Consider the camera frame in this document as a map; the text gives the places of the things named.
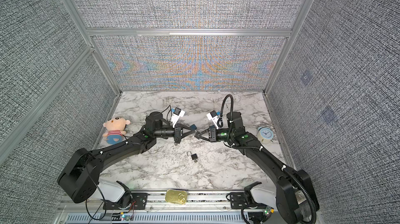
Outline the black padlock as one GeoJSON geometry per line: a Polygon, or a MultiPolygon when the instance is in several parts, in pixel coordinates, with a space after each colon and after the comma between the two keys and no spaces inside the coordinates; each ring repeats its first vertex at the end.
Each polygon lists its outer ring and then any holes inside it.
{"type": "Polygon", "coordinates": [[[198,140],[201,140],[201,139],[202,139],[202,136],[201,136],[200,132],[198,132],[198,133],[195,135],[195,137],[196,137],[198,140]]]}

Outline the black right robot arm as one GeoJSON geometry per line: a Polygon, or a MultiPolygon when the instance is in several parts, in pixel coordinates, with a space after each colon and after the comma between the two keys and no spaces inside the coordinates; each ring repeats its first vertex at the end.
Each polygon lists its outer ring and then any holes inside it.
{"type": "Polygon", "coordinates": [[[213,124],[195,137],[211,143],[225,142],[227,147],[238,150],[255,162],[276,187],[270,191],[261,182],[254,182],[244,188],[240,202],[235,201],[236,193],[229,196],[232,207],[240,209],[245,223],[263,224],[274,210],[288,224],[317,221],[319,203],[308,173],[293,169],[268,151],[255,135],[246,131],[240,112],[227,114],[227,128],[220,125],[221,113],[211,111],[207,118],[213,124]]]}

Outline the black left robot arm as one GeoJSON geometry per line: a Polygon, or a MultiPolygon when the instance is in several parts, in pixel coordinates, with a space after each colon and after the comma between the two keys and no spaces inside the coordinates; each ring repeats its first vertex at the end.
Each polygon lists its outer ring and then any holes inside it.
{"type": "Polygon", "coordinates": [[[73,200],[82,203],[90,198],[104,201],[104,208],[112,205],[119,209],[129,208],[133,203],[131,190],[122,182],[100,180],[103,170],[130,156],[142,154],[152,148],[158,138],[174,139],[176,144],[195,132],[195,125],[178,123],[182,115],[173,114],[171,121],[161,112],[150,113],[145,125],[130,138],[105,148],[88,151],[77,150],[60,173],[57,183],[73,200]]]}

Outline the gold sardine tin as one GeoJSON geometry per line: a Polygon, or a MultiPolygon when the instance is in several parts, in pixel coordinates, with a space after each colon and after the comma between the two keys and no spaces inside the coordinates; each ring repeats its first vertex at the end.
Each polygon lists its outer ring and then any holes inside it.
{"type": "Polygon", "coordinates": [[[182,190],[167,190],[165,194],[165,201],[168,203],[184,205],[186,204],[188,193],[182,190]]]}

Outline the light blue alarm clock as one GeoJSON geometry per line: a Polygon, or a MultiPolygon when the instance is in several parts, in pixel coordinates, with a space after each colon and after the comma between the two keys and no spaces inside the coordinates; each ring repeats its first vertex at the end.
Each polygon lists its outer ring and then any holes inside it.
{"type": "Polygon", "coordinates": [[[257,139],[262,143],[272,142],[274,133],[269,127],[259,127],[257,129],[257,139]]]}

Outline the plush doll toy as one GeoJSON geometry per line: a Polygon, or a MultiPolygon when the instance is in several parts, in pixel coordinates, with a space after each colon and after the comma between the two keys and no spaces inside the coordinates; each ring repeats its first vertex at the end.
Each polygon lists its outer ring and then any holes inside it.
{"type": "Polygon", "coordinates": [[[106,138],[107,144],[114,145],[121,143],[127,133],[125,128],[130,124],[130,120],[122,117],[110,118],[108,121],[104,122],[103,127],[106,129],[106,132],[103,134],[103,137],[106,138]]]}

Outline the aluminium front rail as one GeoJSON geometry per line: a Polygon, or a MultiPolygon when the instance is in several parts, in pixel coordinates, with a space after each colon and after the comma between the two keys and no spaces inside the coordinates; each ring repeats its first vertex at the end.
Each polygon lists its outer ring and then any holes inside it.
{"type": "MultiPolygon", "coordinates": [[[[230,192],[241,193],[241,190],[188,190],[187,202],[184,205],[168,203],[165,200],[166,190],[136,190],[132,193],[146,193],[145,213],[166,212],[231,212],[227,195],[230,192]]],[[[74,203],[68,196],[63,196],[61,203],[56,208],[61,213],[85,213],[86,207],[90,213],[94,213],[103,202],[100,200],[88,200],[87,202],[74,203]]]]}

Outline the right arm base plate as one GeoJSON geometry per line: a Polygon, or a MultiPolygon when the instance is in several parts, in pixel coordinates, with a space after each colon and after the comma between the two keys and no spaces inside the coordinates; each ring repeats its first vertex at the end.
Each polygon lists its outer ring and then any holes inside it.
{"type": "Polygon", "coordinates": [[[247,192],[230,192],[226,195],[226,199],[229,201],[232,209],[242,209],[245,206],[249,207],[250,209],[274,209],[272,206],[257,203],[252,195],[247,192]]]}

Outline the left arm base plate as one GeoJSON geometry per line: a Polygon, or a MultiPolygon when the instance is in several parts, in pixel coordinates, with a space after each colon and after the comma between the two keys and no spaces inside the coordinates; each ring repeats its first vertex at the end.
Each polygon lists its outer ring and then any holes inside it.
{"type": "Polygon", "coordinates": [[[145,210],[148,202],[148,193],[125,194],[118,202],[106,201],[103,210],[145,210]]]}

